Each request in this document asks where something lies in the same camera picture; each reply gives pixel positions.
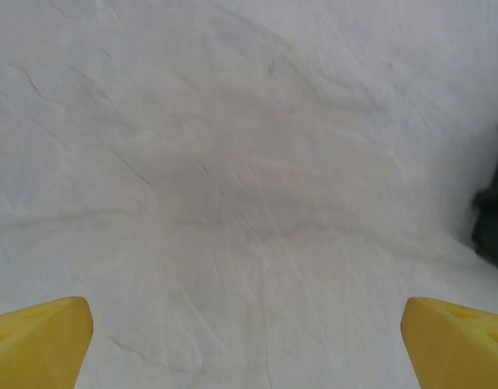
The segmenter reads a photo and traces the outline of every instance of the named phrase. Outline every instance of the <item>dark object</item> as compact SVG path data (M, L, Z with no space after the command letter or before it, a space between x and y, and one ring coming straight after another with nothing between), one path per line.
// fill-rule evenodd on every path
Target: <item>dark object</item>
M498 266L498 166L491 187L477 193L473 205L479 209L472 235L476 254Z

